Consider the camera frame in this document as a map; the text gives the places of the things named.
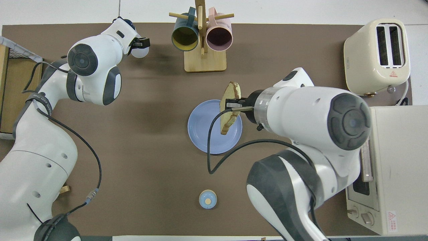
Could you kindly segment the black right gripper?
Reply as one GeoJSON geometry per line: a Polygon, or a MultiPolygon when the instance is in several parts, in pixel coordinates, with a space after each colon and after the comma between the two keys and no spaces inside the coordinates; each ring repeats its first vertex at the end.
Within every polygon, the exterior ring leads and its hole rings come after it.
{"type": "MultiPolygon", "coordinates": [[[[234,99],[229,99],[226,98],[226,103],[231,103],[231,104],[238,104],[238,105],[242,105],[242,107],[253,107],[255,106],[256,100],[257,98],[260,96],[260,94],[263,92],[263,90],[256,90],[254,92],[252,92],[248,97],[244,98],[234,98],[234,99]]],[[[239,116],[240,111],[230,111],[227,113],[227,117],[237,117],[239,116]]],[[[252,122],[253,124],[258,125],[257,126],[257,131],[261,131],[263,129],[263,126],[260,124],[257,124],[257,121],[255,119],[255,114],[254,114],[254,110],[251,111],[245,111],[245,115],[248,118],[248,120],[250,122],[252,122]]]]}

